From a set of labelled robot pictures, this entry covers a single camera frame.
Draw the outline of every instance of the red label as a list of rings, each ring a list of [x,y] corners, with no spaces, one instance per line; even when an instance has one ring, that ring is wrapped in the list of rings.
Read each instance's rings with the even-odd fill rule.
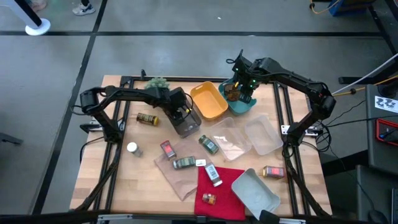
[[[271,173],[279,175],[279,169],[278,168],[271,168]]]
[[[172,147],[171,147],[170,145],[166,145],[166,146],[164,147],[164,151],[165,151],[166,153],[169,153],[169,152],[172,151]]]

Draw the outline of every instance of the plastic lid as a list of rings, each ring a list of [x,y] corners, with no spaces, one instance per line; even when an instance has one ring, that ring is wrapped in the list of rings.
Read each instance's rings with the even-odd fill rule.
[[[252,144],[243,137],[242,132],[236,127],[233,118],[225,118],[211,127],[211,138],[221,149],[228,161],[233,161],[252,148]]]
[[[154,120],[154,126],[157,126],[157,122],[159,121],[159,119],[158,119],[158,117],[156,116],[155,117],[155,120]]]
[[[219,185],[222,184],[222,183],[223,183],[223,181],[220,180],[220,181],[216,182],[215,184],[213,184],[213,186],[217,187],[217,186],[219,186]]]
[[[137,150],[137,148],[138,148],[138,146],[135,142],[130,142],[127,145],[127,151],[129,151],[129,152],[135,152]]]
[[[264,115],[247,122],[244,131],[260,156],[268,154],[284,144],[268,117]]]
[[[205,136],[205,135],[202,135],[202,136],[200,136],[200,138],[199,138],[199,142],[200,142],[200,143],[202,143],[202,142],[205,140],[205,138],[206,138],[206,136]]]

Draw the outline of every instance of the yellow cable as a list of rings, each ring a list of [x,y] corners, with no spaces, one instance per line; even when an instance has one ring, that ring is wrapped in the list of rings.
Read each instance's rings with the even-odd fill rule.
[[[390,80],[392,80],[392,79],[394,79],[394,78],[397,78],[398,77],[398,75],[396,75],[396,76],[393,76],[393,77],[391,77],[391,78],[388,78],[388,79],[386,79],[386,80],[383,80],[383,81],[381,81],[381,82],[378,82],[378,83],[376,83],[376,84],[374,84],[374,85],[380,85],[380,84],[382,84],[382,83],[385,83],[385,82],[387,82],[387,81],[390,81]],[[361,88],[357,88],[357,89],[355,89],[356,91],[361,91],[361,90],[364,90],[365,89],[365,87],[361,87]],[[345,93],[337,93],[337,94],[334,94],[333,96],[343,96],[343,95],[348,95],[348,94],[351,94],[351,92],[350,91],[347,91],[347,92],[345,92]]]
[[[313,13],[315,13],[315,14],[321,14],[321,13],[324,13],[324,12],[326,12],[327,10],[331,9],[333,6],[335,6],[335,5],[336,5],[337,3],[339,3],[339,2],[340,2],[340,0],[337,0],[335,3],[333,3],[331,6],[327,7],[326,9],[324,9],[324,10],[322,10],[322,11],[320,11],[320,12],[317,12],[316,10],[314,10],[315,4],[313,5],[313,7],[311,7],[311,4],[313,4],[313,3],[312,3],[312,0],[310,0],[310,8],[311,8],[311,10],[312,10]]]

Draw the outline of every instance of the gray tray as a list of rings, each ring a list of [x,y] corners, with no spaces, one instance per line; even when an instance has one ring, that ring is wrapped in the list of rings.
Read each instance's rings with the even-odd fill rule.
[[[280,198],[269,190],[252,168],[232,183],[232,191],[257,220],[262,210],[273,212],[280,204]]]

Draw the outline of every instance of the small plant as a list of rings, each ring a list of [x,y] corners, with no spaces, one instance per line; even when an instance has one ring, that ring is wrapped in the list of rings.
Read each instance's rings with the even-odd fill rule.
[[[169,83],[166,83],[166,79],[162,77],[155,77],[149,80],[148,84],[145,86],[145,89],[152,88],[152,87],[159,87],[159,88],[168,88]]]

